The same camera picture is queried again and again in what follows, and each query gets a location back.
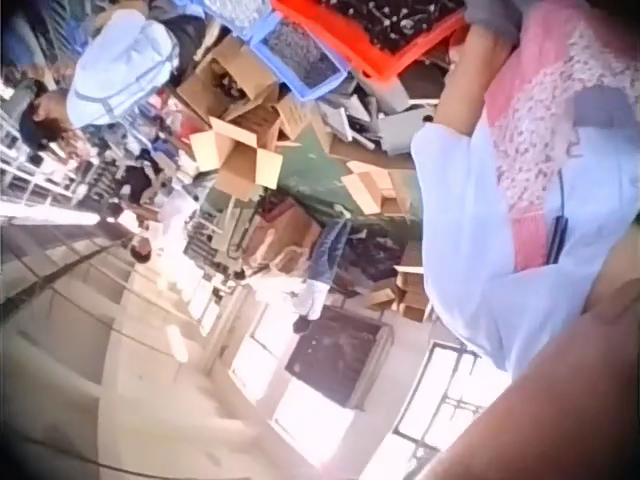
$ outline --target red plastic crate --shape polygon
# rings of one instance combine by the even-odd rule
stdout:
[[[342,54],[356,70],[373,80],[386,81],[464,25],[462,11],[438,22],[396,54],[373,46],[355,21],[320,5],[317,0],[271,0],[275,10],[299,23],[319,40]]]

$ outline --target sleeve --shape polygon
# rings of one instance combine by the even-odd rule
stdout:
[[[522,17],[539,0],[467,0],[465,19],[480,25],[514,45],[520,38]]]
[[[510,272],[513,245],[490,153],[439,124],[425,125],[411,144],[423,204],[425,290],[447,327],[500,365],[502,340],[483,295],[491,280]]]

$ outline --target red box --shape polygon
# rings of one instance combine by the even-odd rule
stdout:
[[[462,11],[438,22],[396,54],[373,46],[355,21],[323,7],[315,0],[271,0],[274,9],[299,23],[319,40],[343,55],[356,70],[384,82],[398,75],[414,60],[465,24]]]

